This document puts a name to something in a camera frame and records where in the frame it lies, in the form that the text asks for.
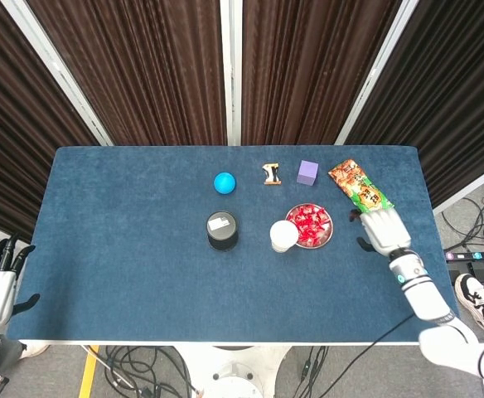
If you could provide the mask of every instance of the yellow line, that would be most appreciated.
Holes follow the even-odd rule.
[[[93,351],[98,352],[99,346],[91,346]],[[91,386],[93,385],[94,369],[96,368],[96,359],[90,355],[86,354],[85,367],[84,367],[84,377],[82,378],[82,386],[80,387],[79,398],[90,398]]]

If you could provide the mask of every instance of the white cup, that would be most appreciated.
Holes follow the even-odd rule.
[[[272,248],[278,253],[284,253],[298,242],[299,231],[291,221],[281,220],[269,229],[269,237],[272,240]]]

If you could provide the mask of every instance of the shoe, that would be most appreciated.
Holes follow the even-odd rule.
[[[27,348],[23,350],[19,359],[37,357],[38,355],[41,355],[43,352],[45,352],[45,350],[49,347],[47,344],[41,344],[37,342],[21,341],[21,343],[25,344]]]
[[[484,286],[472,275],[461,274],[456,279],[454,289],[459,302],[484,330]]]

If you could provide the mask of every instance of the curtain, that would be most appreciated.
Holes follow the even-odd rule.
[[[0,5],[0,229],[31,239],[56,149],[96,145]]]
[[[242,143],[334,143],[399,4],[244,1]]]
[[[227,143],[219,0],[28,0],[119,145]]]
[[[346,143],[414,145],[433,206],[484,173],[484,2],[421,0]]]

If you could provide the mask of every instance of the snack bag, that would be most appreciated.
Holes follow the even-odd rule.
[[[328,174],[363,213],[394,206],[352,159],[338,164]]]

